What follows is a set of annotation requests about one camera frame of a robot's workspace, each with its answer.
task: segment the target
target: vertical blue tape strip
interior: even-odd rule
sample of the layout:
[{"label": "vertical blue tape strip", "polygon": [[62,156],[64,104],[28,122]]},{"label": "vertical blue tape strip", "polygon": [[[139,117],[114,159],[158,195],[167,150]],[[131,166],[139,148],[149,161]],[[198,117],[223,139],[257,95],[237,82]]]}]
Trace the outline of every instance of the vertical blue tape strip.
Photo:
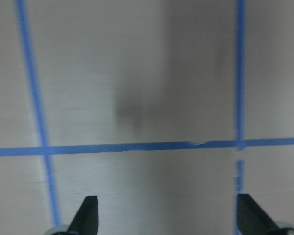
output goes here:
[{"label": "vertical blue tape strip", "polygon": [[52,169],[53,169],[52,161],[47,151],[48,137],[47,137],[46,125],[44,121],[43,107],[42,107],[42,103],[40,99],[41,95],[40,95],[40,90],[38,85],[38,76],[37,76],[37,70],[35,66],[34,53],[32,50],[32,43],[31,43],[28,19],[26,14],[25,0],[15,0],[15,6],[17,9],[19,30],[20,30],[22,44],[23,44],[23,53],[24,53],[24,59],[26,63],[27,76],[28,76],[28,80],[30,84],[31,95],[32,95],[33,105],[34,105],[36,119],[37,119],[37,126],[39,130],[39,135],[40,135],[40,141],[41,141],[41,145],[42,145],[43,153],[44,153],[44,162],[45,162],[46,174],[48,179],[52,217],[53,217],[54,225],[57,226],[60,224],[60,216],[58,211],[58,202],[57,202],[57,195],[55,190],[55,183],[54,183],[54,178],[52,174]]},{"label": "vertical blue tape strip", "polygon": [[236,224],[236,198],[237,198],[237,194],[239,193],[243,193],[243,189],[244,189],[244,160],[243,159],[239,159],[236,162],[236,172],[237,172],[237,177],[236,177],[236,185],[235,185],[235,210],[234,210],[234,231],[235,231],[235,235],[239,235],[240,231],[237,227]]},{"label": "vertical blue tape strip", "polygon": [[244,43],[245,43],[245,0],[237,0],[236,35],[236,141],[243,150],[244,139]]}]

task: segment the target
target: horizontal blue tape strip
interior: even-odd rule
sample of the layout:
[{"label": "horizontal blue tape strip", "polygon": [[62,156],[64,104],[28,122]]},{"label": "horizontal blue tape strip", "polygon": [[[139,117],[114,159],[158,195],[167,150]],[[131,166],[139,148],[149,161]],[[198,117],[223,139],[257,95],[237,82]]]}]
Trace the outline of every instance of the horizontal blue tape strip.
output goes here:
[{"label": "horizontal blue tape strip", "polygon": [[[294,138],[254,139],[243,141],[244,147],[294,145]],[[236,141],[208,141],[204,143],[193,142],[160,142],[160,143],[124,143],[124,144],[99,144],[77,146],[47,147],[50,155],[78,154],[78,153],[104,153],[125,151],[158,151],[178,149],[201,148],[232,148],[237,147]],[[44,155],[42,147],[34,148],[0,148],[0,156],[28,156]]]}]

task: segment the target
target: gray floor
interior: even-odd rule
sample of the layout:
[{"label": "gray floor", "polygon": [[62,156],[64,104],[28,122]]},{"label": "gray floor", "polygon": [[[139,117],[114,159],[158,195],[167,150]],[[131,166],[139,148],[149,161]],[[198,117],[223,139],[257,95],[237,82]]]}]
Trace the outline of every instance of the gray floor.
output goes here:
[{"label": "gray floor", "polygon": [[[50,144],[234,139],[235,1],[27,0]],[[294,0],[246,20],[246,138],[294,137]],[[0,148],[39,146],[13,1],[0,1]],[[233,234],[245,191],[294,223],[294,146],[53,156],[63,223],[99,234]],[[0,158],[0,235],[52,226],[40,156]]]}]

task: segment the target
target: black object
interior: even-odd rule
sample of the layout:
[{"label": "black object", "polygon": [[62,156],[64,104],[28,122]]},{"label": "black object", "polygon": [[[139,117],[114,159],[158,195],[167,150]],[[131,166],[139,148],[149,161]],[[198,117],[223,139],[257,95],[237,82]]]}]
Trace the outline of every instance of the black object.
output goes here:
[{"label": "black object", "polygon": [[238,194],[237,226],[242,235],[294,235],[294,228],[279,228],[249,194]]},{"label": "black object", "polygon": [[53,235],[96,235],[98,228],[98,200],[96,196],[88,196],[85,197],[68,230]]}]

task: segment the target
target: blue line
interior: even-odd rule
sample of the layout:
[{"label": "blue line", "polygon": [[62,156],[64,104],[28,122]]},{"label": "blue line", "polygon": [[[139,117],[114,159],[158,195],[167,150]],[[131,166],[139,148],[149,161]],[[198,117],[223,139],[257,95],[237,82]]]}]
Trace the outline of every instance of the blue line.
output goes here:
[{"label": "blue line", "polygon": [[[284,146],[294,145],[294,138],[252,139],[242,142],[243,147]],[[192,142],[160,142],[160,143],[125,143],[125,144],[99,144],[77,146],[54,146],[34,148],[0,148],[0,156],[29,156],[80,153],[104,153],[125,151],[161,151],[178,149],[202,149],[202,148],[233,148],[236,141],[208,141],[204,143]]]},{"label": "blue line", "polygon": [[235,210],[234,210],[234,230],[235,230],[235,235],[239,235],[240,231],[237,227],[236,223],[236,199],[237,199],[237,194],[243,192],[244,188],[244,160],[239,159],[236,161],[236,171],[237,171],[237,177],[236,177],[236,188],[235,188]]},{"label": "blue line", "polygon": [[48,187],[49,187],[49,196],[51,202],[52,216],[54,225],[60,225],[60,216],[58,212],[58,202],[57,195],[55,190],[55,183],[53,178],[53,167],[50,156],[47,154],[48,147],[48,137],[47,130],[44,120],[43,106],[41,102],[41,95],[38,84],[38,75],[36,69],[36,63],[34,59],[34,52],[32,47],[32,40],[29,32],[28,26],[28,18],[27,18],[27,10],[24,0],[15,0],[15,6],[17,9],[18,22],[19,22],[19,31],[21,34],[21,39],[23,43],[23,53],[26,62],[27,68],[27,76],[30,84],[31,95],[33,99],[33,105],[35,109],[37,126],[40,135],[40,141],[43,148],[44,162],[46,167],[46,174],[48,179]]},{"label": "blue line", "polygon": [[244,139],[244,42],[245,0],[237,0],[237,45],[236,45],[236,140],[243,150]]}]

